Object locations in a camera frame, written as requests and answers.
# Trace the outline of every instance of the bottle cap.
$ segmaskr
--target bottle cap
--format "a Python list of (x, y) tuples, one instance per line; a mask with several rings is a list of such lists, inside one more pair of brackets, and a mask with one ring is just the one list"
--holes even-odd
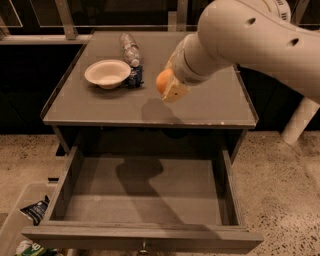
[(138, 67), (139, 64), (140, 64), (140, 61), (137, 60), (137, 59), (134, 59), (134, 60), (131, 61), (131, 66), (132, 67)]

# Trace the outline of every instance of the plastic water bottle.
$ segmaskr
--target plastic water bottle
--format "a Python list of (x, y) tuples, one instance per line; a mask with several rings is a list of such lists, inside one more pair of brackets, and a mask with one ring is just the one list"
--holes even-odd
[(122, 33), (120, 45), (123, 49), (124, 60), (132, 67), (138, 67), (140, 65), (140, 52), (133, 36), (129, 33)]

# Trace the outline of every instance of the table top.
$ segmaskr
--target table top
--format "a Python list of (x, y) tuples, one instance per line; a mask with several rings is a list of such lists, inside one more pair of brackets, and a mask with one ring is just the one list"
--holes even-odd
[(187, 32), (131, 32), (143, 66), (141, 88), (104, 90), (84, 78), (105, 59), (123, 60), (121, 32), (96, 31), (56, 96), (43, 121), (48, 125), (175, 128), (254, 128), (257, 115), (234, 67), (191, 87), (174, 103), (161, 100), (155, 81)]

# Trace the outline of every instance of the orange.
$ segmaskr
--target orange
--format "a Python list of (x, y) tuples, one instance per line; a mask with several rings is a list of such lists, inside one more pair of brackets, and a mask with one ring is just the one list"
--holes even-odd
[(162, 95), (166, 90), (167, 82), (170, 76), (173, 75), (173, 70), (171, 68), (163, 70), (157, 77), (156, 86), (157, 90)]

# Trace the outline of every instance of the black wall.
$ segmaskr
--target black wall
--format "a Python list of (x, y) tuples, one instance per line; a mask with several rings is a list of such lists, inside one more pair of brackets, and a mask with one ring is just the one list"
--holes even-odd
[(0, 46), (0, 133), (51, 133), (41, 110), (80, 45)]

